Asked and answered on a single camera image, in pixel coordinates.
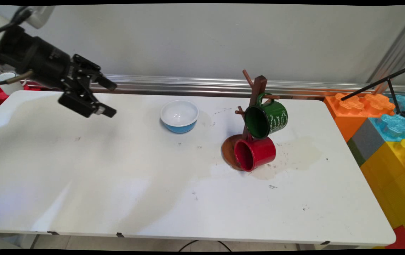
white cup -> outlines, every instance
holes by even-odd
[[[14,73],[2,73],[0,74],[0,82],[14,77],[15,77]],[[15,91],[23,90],[23,85],[25,84],[26,79],[23,82],[23,84],[21,84],[20,82],[14,82],[12,84],[0,85],[0,88],[3,90],[4,93],[6,93],[6,95],[10,96],[10,94],[14,93]]]

mug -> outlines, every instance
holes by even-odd
[[[235,159],[240,167],[247,172],[258,166],[270,163],[275,159],[276,149],[273,141],[265,139],[240,139],[234,145]]]
[[[248,107],[245,111],[245,125],[248,132],[257,139],[264,139],[273,132],[283,129],[288,121],[286,108],[275,100],[262,104],[262,97],[258,95],[256,105]]]
[[[0,82],[7,80],[7,79],[14,78],[15,76],[16,75],[14,73],[2,73],[2,74],[0,74]],[[0,85],[0,88],[3,90],[3,92],[6,95],[10,96],[15,91],[23,90],[23,85],[25,85],[25,84],[26,84],[26,79],[23,82],[23,84],[21,84],[20,82],[14,82],[12,84]]]

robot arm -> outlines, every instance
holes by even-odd
[[[29,79],[44,86],[64,91],[58,102],[87,118],[93,113],[113,117],[116,110],[100,103],[89,88],[92,81],[109,90],[117,87],[114,82],[104,77],[100,66],[77,54],[70,58],[68,54],[41,38],[26,34],[24,29],[18,26],[27,20],[33,26],[41,27],[52,11],[52,8],[46,7],[19,8],[20,11],[17,11],[11,22],[6,25],[8,27],[4,29],[5,33],[0,40],[0,64],[11,65],[18,74],[25,74]],[[12,82],[14,81],[7,80],[4,84]]]

bowl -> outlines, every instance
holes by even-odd
[[[199,116],[198,107],[187,100],[168,102],[160,111],[160,119],[175,133],[185,133],[193,129]]]

red mug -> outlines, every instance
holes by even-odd
[[[247,172],[258,166],[270,163],[275,159],[276,149],[273,141],[265,139],[240,139],[234,145],[235,159],[240,167]]]

